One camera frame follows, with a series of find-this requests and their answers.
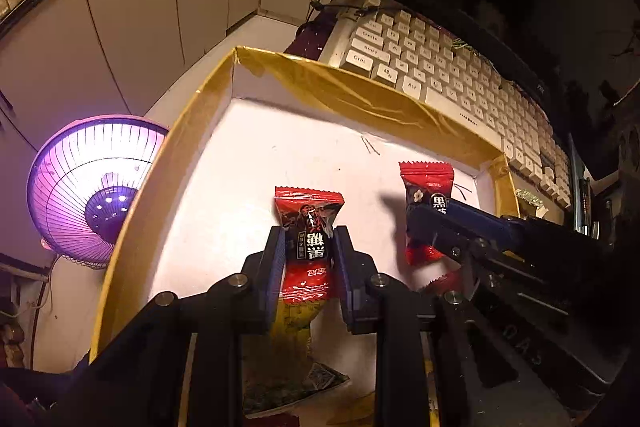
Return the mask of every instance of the purple object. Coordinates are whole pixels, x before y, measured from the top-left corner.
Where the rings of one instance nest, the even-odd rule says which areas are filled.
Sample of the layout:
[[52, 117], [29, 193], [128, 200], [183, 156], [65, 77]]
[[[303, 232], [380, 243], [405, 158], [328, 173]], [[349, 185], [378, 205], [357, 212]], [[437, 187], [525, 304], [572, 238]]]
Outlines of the purple object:
[[144, 118], [109, 115], [75, 121], [51, 137], [27, 182], [31, 219], [47, 246], [106, 267], [167, 133]]

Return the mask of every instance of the white keyboard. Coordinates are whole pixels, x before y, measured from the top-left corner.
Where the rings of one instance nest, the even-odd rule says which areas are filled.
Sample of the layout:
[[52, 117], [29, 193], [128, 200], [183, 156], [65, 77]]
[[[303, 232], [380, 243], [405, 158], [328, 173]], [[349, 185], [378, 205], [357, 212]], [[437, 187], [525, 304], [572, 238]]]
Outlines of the white keyboard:
[[[380, 3], [366, 0], [364, 6]], [[447, 115], [500, 148], [513, 171], [562, 208], [571, 207], [568, 158], [554, 142], [546, 114], [444, 28], [402, 9], [360, 18], [347, 10], [329, 42], [329, 64], [393, 87]]]

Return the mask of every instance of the black cabinet handle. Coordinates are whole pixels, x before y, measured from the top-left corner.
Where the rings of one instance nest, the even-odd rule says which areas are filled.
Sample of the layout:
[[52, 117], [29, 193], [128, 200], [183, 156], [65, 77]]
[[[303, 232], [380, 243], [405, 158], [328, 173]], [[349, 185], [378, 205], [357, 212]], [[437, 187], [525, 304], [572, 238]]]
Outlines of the black cabinet handle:
[[2, 92], [2, 89], [0, 89], [0, 98], [2, 98], [2, 101], [4, 102], [4, 105], [6, 105], [7, 109], [9, 111], [13, 111], [14, 110], [14, 106], [11, 105], [11, 102], [9, 102], [9, 99], [4, 95], [4, 93]]

